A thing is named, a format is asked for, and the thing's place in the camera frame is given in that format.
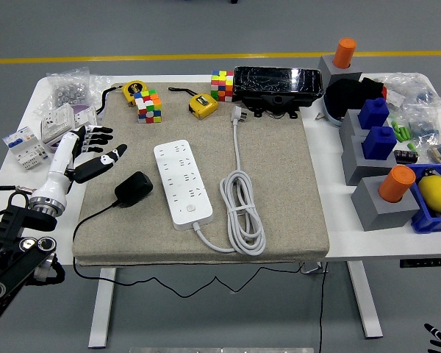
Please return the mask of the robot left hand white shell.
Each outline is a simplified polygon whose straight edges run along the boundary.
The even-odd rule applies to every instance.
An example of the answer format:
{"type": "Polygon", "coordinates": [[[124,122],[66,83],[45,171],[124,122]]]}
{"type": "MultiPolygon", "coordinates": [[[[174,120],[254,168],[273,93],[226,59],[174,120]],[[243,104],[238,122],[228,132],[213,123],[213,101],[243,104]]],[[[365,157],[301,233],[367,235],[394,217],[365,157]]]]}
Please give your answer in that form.
{"type": "Polygon", "coordinates": [[[82,184],[110,170],[127,150],[121,144],[115,149],[74,166],[75,159],[86,152],[102,153],[102,146],[112,140],[112,129],[104,126],[81,126],[63,135],[51,161],[46,182],[33,191],[29,208],[60,216],[67,206],[66,195],[71,184],[82,184]]]}

